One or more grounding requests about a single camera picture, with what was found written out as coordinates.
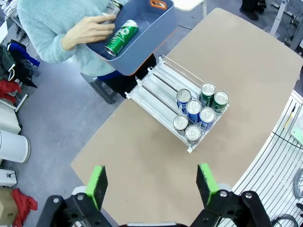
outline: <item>green soda can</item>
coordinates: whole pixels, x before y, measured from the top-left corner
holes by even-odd
[[[211,107],[214,100],[216,86],[211,82],[205,82],[201,86],[200,102],[206,107]]]
[[[222,113],[229,102],[229,95],[226,91],[217,91],[214,94],[214,101],[212,104],[213,110],[217,113]]]
[[[115,36],[105,45],[106,51],[116,57],[120,51],[128,44],[133,36],[138,32],[139,27],[133,20],[128,20],[115,33]]]

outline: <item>light blue fuzzy sweater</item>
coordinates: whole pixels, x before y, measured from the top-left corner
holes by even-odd
[[[84,17],[101,15],[109,0],[19,0],[21,24],[42,60],[60,63],[74,56],[81,72],[103,76],[113,72],[105,61],[85,44],[71,51],[61,46],[64,35]]]

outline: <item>brown table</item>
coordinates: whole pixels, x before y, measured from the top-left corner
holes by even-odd
[[[277,122],[303,63],[278,40],[222,9],[213,10],[169,57],[228,91],[230,107],[189,154],[137,103],[120,105],[71,164],[84,184],[95,165],[106,165],[103,207],[119,224],[191,224],[203,207],[197,164],[207,162],[217,182],[234,186]]]

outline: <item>pencil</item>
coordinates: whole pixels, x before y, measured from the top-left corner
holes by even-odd
[[[285,123],[283,129],[285,129],[285,128],[287,127],[287,125],[288,125],[288,123],[289,123],[289,120],[292,118],[292,116],[293,116],[293,114],[294,114],[294,110],[295,110],[295,105],[294,105],[293,110],[291,111],[291,113],[290,113],[290,115],[289,115],[289,118],[287,119],[287,121],[286,121],[286,123]]]

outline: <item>gray floor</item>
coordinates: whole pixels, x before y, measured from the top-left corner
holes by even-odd
[[[220,7],[247,19],[239,12],[240,6],[241,0],[208,0],[207,11]],[[272,25],[276,12],[268,4],[266,12],[253,24],[262,29]],[[201,6],[190,12],[177,10],[177,20],[182,26],[194,28],[201,21],[201,14]],[[281,25],[278,30],[280,40],[286,35],[285,27],[288,27],[290,18],[283,16],[283,20],[285,26]],[[189,31],[179,27],[156,55],[167,54]],[[23,125],[22,135],[31,141],[32,155],[25,164],[5,162],[18,173],[17,187],[38,201],[38,211],[30,213],[26,227],[36,225],[48,196],[58,194],[67,198],[74,187],[82,185],[70,163],[122,102],[118,97],[116,104],[106,104],[81,77],[79,67],[72,61],[56,65],[42,62],[40,71],[41,75],[36,79],[38,89],[18,113]],[[296,87],[300,94],[301,81]]]

